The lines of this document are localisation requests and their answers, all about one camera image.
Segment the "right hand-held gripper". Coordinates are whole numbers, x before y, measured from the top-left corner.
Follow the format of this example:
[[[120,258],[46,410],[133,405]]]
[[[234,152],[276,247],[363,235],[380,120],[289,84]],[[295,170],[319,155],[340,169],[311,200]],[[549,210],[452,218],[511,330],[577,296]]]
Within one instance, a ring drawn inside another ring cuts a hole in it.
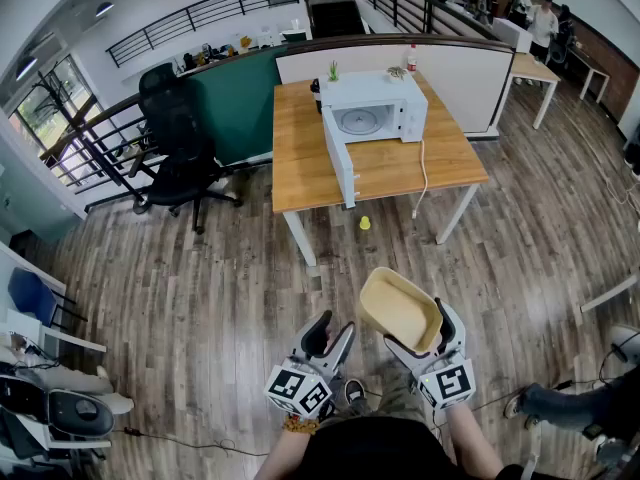
[[[441,343],[437,357],[427,351],[418,354],[392,335],[383,341],[392,354],[408,368],[417,381],[419,392],[432,409],[444,410],[467,401],[476,392],[470,359],[466,358],[466,328],[456,311],[441,298],[435,298],[443,317]]]

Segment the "beige plastic bowl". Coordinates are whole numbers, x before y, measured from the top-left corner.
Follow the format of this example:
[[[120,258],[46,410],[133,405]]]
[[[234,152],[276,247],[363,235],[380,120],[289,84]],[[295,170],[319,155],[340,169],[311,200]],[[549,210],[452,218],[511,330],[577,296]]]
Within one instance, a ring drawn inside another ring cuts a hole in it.
[[[387,267],[374,269],[367,278],[357,314],[377,332],[393,336],[418,355],[432,348],[443,324],[436,301]]]

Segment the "white microwave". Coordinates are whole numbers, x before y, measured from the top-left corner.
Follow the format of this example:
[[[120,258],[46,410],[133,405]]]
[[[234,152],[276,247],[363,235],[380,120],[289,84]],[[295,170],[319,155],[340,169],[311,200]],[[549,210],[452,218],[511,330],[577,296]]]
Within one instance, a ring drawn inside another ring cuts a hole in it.
[[[423,144],[428,100],[406,72],[402,82],[390,80],[386,71],[328,75],[318,78],[327,150],[344,205],[355,206],[356,189],[349,144],[399,139]]]

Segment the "person's right forearm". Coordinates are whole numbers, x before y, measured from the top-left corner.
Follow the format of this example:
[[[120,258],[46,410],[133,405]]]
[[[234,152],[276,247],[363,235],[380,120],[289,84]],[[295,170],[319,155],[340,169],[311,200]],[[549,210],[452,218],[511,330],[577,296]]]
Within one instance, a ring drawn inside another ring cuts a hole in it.
[[[466,403],[445,410],[457,464],[479,480],[495,480],[504,464]]]

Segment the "person's olive trousers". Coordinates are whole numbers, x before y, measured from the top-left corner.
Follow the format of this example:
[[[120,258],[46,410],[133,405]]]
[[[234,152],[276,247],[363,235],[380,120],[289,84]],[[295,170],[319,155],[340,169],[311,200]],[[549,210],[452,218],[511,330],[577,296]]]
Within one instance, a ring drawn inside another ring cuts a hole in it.
[[[382,396],[371,416],[401,418],[424,424],[424,402],[416,392],[411,371],[397,359],[391,359],[378,369]]]

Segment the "person's black shirt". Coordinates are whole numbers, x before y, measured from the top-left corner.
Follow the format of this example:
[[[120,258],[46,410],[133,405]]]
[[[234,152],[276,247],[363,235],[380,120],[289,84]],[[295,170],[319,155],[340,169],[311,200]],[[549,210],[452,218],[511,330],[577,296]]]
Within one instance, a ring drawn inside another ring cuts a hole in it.
[[[524,468],[504,465],[495,480],[521,480]],[[425,424],[367,416],[319,430],[287,480],[479,480],[446,454]]]

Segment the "green partition panel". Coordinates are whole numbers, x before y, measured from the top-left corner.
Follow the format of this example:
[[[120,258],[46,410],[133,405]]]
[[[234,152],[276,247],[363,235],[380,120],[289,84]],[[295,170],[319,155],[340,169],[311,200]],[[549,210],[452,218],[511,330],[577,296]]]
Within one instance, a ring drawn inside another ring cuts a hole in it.
[[[281,84],[276,59],[285,52],[283,46],[267,48],[183,76],[195,91],[202,127],[221,163],[272,151],[274,89]]]

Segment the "wooden desk with white legs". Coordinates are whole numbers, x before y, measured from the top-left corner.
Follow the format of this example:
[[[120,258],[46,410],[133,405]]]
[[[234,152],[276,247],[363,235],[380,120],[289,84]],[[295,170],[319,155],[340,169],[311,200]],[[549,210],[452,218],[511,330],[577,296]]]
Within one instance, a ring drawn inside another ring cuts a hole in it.
[[[537,81],[546,87],[541,107],[532,125],[535,130],[538,130],[553,99],[560,78],[530,53],[515,54],[510,71],[510,81],[514,82],[516,78]]]

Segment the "blue chair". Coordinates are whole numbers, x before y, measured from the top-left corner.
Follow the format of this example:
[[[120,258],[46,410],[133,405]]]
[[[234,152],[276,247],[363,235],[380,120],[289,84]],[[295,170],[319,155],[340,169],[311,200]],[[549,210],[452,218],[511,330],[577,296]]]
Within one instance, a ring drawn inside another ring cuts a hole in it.
[[[51,289],[37,274],[26,269],[13,269],[8,282],[8,293],[20,313],[33,316],[46,327],[56,326],[66,330],[65,326],[55,322],[59,311],[87,322],[85,317],[67,307],[67,304],[76,305],[73,299]]]

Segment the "black railing with wooden handrail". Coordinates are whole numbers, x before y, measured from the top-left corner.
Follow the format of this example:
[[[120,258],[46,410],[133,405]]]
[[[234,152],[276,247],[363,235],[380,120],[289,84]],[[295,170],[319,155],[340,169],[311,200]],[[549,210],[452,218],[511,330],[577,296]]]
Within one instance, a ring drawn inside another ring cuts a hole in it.
[[[162,156],[137,103],[137,97],[129,97],[104,110],[90,96],[60,138],[40,154],[66,188],[88,197],[87,207],[126,196],[137,215],[151,207],[148,192]]]

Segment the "small white-legged desk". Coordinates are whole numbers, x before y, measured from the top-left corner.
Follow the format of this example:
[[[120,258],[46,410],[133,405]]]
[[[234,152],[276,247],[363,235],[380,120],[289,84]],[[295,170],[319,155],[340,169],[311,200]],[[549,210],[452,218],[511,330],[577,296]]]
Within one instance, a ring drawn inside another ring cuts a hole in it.
[[[591,85],[593,77],[597,75],[602,78],[602,83],[600,86],[600,90],[597,93],[595,102],[597,104],[600,104],[603,99],[604,93],[609,85],[610,75],[596,60],[594,60],[587,53],[583,52],[580,48],[577,48],[577,47],[571,48],[569,50],[569,53],[573,57],[575,57],[577,60],[579,60],[587,68],[587,75],[583,82],[579,99],[583,100],[585,98],[589,90],[589,87]]]

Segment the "white boxy appliance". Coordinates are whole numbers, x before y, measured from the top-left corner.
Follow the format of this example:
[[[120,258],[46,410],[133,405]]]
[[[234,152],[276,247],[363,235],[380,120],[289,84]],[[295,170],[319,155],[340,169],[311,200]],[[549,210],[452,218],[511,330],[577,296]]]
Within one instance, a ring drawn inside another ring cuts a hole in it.
[[[532,44],[531,33],[508,19],[495,18],[492,24],[492,32],[502,42],[512,47],[516,53],[530,52]]]

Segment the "black stair railing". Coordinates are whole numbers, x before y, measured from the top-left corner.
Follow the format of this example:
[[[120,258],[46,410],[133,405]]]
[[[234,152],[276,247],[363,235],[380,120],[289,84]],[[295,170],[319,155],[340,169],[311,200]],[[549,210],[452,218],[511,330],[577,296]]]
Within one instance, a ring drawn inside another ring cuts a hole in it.
[[[499,38],[460,5],[439,0],[364,0],[401,33],[456,36],[489,41]]]

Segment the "long black metal railing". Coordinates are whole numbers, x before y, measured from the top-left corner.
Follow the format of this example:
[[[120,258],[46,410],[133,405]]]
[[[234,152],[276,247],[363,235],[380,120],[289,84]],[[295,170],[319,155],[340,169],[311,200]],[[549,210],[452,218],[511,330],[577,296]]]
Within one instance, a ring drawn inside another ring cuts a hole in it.
[[[299,3],[300,0],[201,0],[129,34],[105,52],[120,68],[146,52],[205,26],[254,11]]]

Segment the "white table frame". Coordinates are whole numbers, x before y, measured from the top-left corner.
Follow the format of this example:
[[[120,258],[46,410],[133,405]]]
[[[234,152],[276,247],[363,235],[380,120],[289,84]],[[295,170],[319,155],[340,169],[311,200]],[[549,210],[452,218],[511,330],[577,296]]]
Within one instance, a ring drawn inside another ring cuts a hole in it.
[[[622,282],[620,282],[613,288],[607,290],[606,292],[597,296],[596,298],[588,302],[585,302],[580,306],[580,311],[582,313],[589,312],[594,308],[598,307],[599,305],[606,303],[612,298],[615,298],[622,292],[630,289],[631,287],[636,285],[638,282],[640,282],[640,271],[634,272],[633,274],[629,275],[627,278],[625,278]]]

